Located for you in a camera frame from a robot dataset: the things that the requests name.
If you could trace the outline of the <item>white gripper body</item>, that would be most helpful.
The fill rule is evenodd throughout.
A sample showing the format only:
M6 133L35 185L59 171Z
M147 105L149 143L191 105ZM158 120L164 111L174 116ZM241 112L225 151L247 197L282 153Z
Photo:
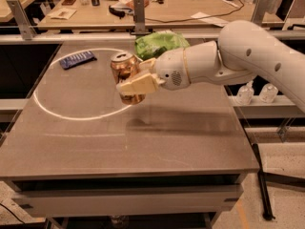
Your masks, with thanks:
M154 67L158 76L164 80L162 87L167 90L185 89L191 85L182 48L164 52L156 59Z

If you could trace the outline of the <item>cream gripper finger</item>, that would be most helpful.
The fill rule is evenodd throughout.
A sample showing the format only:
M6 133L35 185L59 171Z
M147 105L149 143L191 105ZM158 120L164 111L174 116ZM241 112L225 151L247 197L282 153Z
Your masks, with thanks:
M154 72L154 65L155 65L155 58L151 58L145 61L142 61L139 63L139 70L140 71L150 71L150 72Z
M159 89L165 81L156 73L144 71L119 82L116 89L122 95L151 94Z

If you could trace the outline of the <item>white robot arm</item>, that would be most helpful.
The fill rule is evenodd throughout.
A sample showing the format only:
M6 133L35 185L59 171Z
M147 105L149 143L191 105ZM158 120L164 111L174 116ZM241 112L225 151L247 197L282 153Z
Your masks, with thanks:
M216 41L179 48L139 64L139 72L119 81L123 95L150 94L163 87L178 90L194 83L246 83L260 76L277 87L305 112L305 54L256 24L227 24Z

